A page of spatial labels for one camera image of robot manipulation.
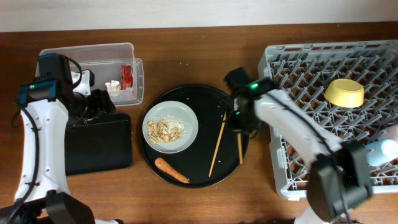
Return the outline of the white rice pile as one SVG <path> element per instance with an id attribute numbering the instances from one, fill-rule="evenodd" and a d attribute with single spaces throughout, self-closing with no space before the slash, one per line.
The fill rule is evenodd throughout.
<path id="1" fill-rule="evenodd" d="M 174 129 L 177 131 L 183 131 L 185 129 L 183 120 L 176 116 L 167 115 L 160 118 L 158 122 L 164 124 L 169 133 Z"/>

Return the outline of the round black tray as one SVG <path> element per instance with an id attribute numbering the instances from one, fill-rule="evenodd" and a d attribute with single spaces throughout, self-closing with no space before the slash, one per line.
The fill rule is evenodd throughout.
<path id="1" fill-rule="evenodd" d="M 182 152 L 164 154 L 151 147 L 150 142 L 144 139 L 144 134 L 140 133 L 142 155 L 156 175 L 170 184 L 197 189 L 221 182 L 238 168 L 237 134 L 226 128 L 215 164 L 211 165 L 223 115 L 231 110 L 227 93 L 208 85 L 182 85 L 160 95 L 150 107 L 153 108 L 163 101 L 179 101 L 189 106 L 198 118 L 198 134 L 193 143 Z M 158 169 L 155 165 L 158 157 L 187 177 L 189 183 L 184 184 Z"/>

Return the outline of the grey dishwasher rack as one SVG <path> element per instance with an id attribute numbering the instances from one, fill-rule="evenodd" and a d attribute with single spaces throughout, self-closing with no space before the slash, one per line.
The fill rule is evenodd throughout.
<path id="1" fill-rule="evenodd" d="M 257 67 L 259 79 L 274 80 L 342 140 L 375 142 L 383 129 L 397 124 L 397 40 L 271 45 Z M 324 100 L 329 84 L 339 78 L 362 84 L 362 106 L 346 109 Z M 305 198 L 309 170 L 278 130 L 270 131 L 276 192 L 288 200 Z M 397 159 L 369 168 L 375 194 L 397 193 Z"/>

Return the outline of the wooden chopstick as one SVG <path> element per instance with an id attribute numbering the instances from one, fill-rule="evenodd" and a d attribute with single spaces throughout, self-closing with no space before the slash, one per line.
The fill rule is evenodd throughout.
<path id="1" fill-rule="evenodd" d="M 214 151 L 214 154 L 213 154 L 210 170 L 209 170 L 209 173 L 208 173 L 208 177 L 211 177 L 212 172 L 213 172 L 213 168 L 214 168 L 214 165 L 215 165 L 215 160 L 216 160 L 216 157 L 217 157 L 218 149 L 220 147 L 220 142 L 221 142 L 221 138 L 222 138 L 223 131 L 224 131 L 225 122 L 226 122 L 226 111 L 224 112 L 224 115 L 223 115 L 223 121 L 222 121 L 222 124 L 221 124 L 221 127 L 220 127 L 218 139 L 217 139 L 216 146 L 215 146 L 215 151 Z"/>
<path id="2" fill-rule="evenodd" d="M 243 164 L 243 145 L 242 145 L 242 134 L 237 134 L 238 140 L 238 155 L 239 155 L 239 164 Z"/>

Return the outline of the peanut shells pile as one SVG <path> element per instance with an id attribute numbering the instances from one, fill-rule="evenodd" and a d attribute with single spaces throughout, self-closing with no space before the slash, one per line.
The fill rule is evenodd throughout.
<path id="1" fill-rule="evenodd" d="M 175 142 L 181 138 L 183 131 L 183 126 L 168 124 L 164 120 L 147 122 L 147 135 L 154 144 Z"/>

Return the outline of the blue cup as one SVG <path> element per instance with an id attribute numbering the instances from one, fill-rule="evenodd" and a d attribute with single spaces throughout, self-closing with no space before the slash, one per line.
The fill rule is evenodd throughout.
<path id="1" fill-rule="evenodd" d="M 370 166 L 380 166 L 397 158 L 397 142 L 383 139 L 364 146 L 366 158 Z"/>

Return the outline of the grey plate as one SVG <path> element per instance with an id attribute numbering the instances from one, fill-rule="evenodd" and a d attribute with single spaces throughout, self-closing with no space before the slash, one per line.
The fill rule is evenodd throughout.
<path id="1" fill-rule="evenodd" d="M 158 121 L 160 118 L 172 115 L 184 122 L 185 129 L 180 139 L 175 142 L 154 144 L 149 141 L 147 135 L 147 122 Z M 193 110 L 179 101 L 164 101 L 153 106 L 145 115 L 142 124 L 142 133 L 150 148 L 164 154 L 174 154 L 187 149 L 195 140 L 198 134 L 198 119 Z"/>

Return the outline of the orange carrot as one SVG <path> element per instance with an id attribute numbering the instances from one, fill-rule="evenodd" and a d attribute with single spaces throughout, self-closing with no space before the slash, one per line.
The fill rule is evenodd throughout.
<path id="1" fill-rule="evenodd" d="M 169 163 L 167 163 L 163 158 L 158 157 L 155 162 L 155 166 L 165 172 L 166 174 L 172 176 L 174 179 L 178 180 L 181 183 L 189 184 L 190 181 L 187 177 L 176 171 Z"/>

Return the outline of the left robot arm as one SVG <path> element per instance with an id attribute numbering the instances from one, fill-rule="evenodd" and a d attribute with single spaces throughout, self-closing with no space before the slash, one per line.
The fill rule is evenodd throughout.
<path id="1" fill-rule="evenodd" d="M 38 59 L 39 75 L 22 84 L 15 104 L 24 127 L 22 174 L 14 205 L 1 223 L 101 223 L 90 207 L 70 195 L 65 171 L 65 131 L 70 118 L 87 121 L 115 112 L 106 90 L 91 87 L 94 73 L 62 54 Z"/>

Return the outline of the yellow bowl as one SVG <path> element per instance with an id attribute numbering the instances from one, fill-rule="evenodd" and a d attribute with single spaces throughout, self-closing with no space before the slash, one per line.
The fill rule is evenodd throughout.
<path id="1" fill-rule="evenodd" d="M 364 103 L 364 87 L 354 80 L 340 78 L 330 83 L 324 97 L 333 105 L 356 108 Z"/>

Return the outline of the clear plastic bin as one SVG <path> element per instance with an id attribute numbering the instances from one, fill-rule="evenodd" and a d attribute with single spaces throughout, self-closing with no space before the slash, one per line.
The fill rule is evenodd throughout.
<path id="1" fill-rule="evenodd" d="M 144 67 L 140 58 L 134 56 L 134 46 L 129 43 L 81 45 L 44 49 L 39 55 L 62 54 L 74 59 L 83 70 L 95 74 L 92 90 L 106 89 L 106 83 L 121 81 L 121 67 L 130 66 L 133 87 L 127 90 L 111 92 L 109 95 L 115 106 L 139 105 L 144 99 Z"/>

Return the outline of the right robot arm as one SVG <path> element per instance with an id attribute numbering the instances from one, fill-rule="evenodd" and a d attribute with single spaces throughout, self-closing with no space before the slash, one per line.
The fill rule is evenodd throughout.
<path id="1" fill-rule="evenodd" d="M 301 110 L 288 93 L 269 78 L 253 80 L 239 67 L 224 78 L 232 91 L 233 110 L 226 125 L 251 134 L 262 124 L 278 130 L 309 169 L 309 206 L 295 223 L 332 223 L 373 196 L 366 150 L 356 140 L 344 141 Z"/>

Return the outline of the white tissue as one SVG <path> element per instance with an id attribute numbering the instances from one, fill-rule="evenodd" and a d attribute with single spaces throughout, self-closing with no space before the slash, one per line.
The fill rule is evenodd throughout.
<path id="1" fill-rule="evenodd" d="M 111 80 L 110 82 L 105 83 L 107 92 L 110 96 L 118 96 L 121 91 L 121 84 L 117 80 Z"/>

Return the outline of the red snack wrapper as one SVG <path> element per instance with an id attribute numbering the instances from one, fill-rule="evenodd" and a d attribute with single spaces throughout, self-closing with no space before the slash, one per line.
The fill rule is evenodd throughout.
<path id="1" fill-rule="evenodd" d="M 121 65 L 121 89 L 127 90 L 134 84 L 132 67 L 130 65 Z"/>

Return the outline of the pink cup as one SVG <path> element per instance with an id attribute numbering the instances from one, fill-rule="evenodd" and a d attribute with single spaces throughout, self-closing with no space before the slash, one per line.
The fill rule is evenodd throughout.
<path id="1" fill-rule="evenodd" d="M 384 139 L 391 139 L 398 142 L 398 124 L 385 129 Z"/>

